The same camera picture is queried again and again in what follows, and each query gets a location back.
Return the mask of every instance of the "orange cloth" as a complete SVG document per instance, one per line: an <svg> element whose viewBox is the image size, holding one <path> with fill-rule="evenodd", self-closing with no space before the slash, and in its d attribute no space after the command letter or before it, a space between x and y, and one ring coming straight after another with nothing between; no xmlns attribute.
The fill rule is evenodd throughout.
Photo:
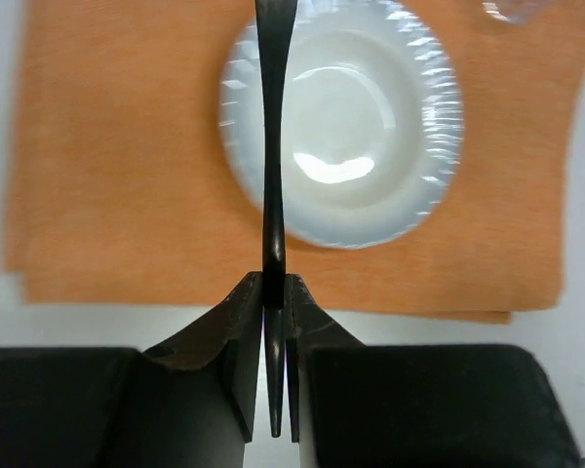
<svg viewBox="0 0 585 468"><path fill-rule="evenodd" d="M562 287L565 157L585 71L585 0L523 27L477 0L410 0L452 57L462 164L404 238L360 251L290 240L325 308L489 322ZM252 0L29 3L5 264L27 300L220 301L260 266L260 215L226 167L218 79Z"/></svg>

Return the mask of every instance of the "orange napkin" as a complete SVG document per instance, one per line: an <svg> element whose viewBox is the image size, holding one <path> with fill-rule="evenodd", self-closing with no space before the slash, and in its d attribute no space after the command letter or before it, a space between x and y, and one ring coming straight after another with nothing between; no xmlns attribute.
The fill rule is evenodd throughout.
<svg viewBox="0 0 585 468"><path fill-rule="evenodd" d="M325 308L503 322L502 311L550 307L585 0L560 0L523 27L487 18L476 0L407 3L463 89L454 185L390 244L290 240L289 270ZM221 69L253 8L29 2L4 255L27 300L212 304L259 268L260 214L216 130Z"/></svg>

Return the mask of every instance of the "clear glass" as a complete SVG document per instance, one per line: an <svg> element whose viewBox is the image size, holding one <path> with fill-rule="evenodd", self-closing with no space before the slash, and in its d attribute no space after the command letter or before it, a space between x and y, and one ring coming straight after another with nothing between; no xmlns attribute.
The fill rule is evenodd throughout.
<svg viewBox="0 0 585 468"><path fill-rule="evenodd" d="M486 13L496 20L524 24L554 0L495 0L483 2Z"/></svg>

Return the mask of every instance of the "black utensil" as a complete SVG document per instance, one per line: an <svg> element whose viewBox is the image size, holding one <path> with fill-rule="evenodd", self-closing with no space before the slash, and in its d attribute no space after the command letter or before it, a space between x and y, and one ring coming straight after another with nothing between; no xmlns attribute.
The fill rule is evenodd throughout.
<svg viewBox="0 0 585 468"><path fill-rule="evenodd" d="M255 0L264 105L264 212L262 306L271 435L282 430L284 397L284 277L286 245L282 204L281 134L284 77L293 35L296 0Z"/></svg>

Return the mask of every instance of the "white dish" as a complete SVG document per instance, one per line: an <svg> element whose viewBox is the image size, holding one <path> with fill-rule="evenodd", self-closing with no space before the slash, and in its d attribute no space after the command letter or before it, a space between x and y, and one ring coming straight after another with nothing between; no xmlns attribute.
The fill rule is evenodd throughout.
<svg viewBox="0 0 585 468"><path fill-rule="evenodd" d="M403 5L300 1L284 92L287 231L359 249L418 225L443 198L463 139L461 92L438 39ZM254 24L221 79L228 163L262 203L264 135Z"/></svg>

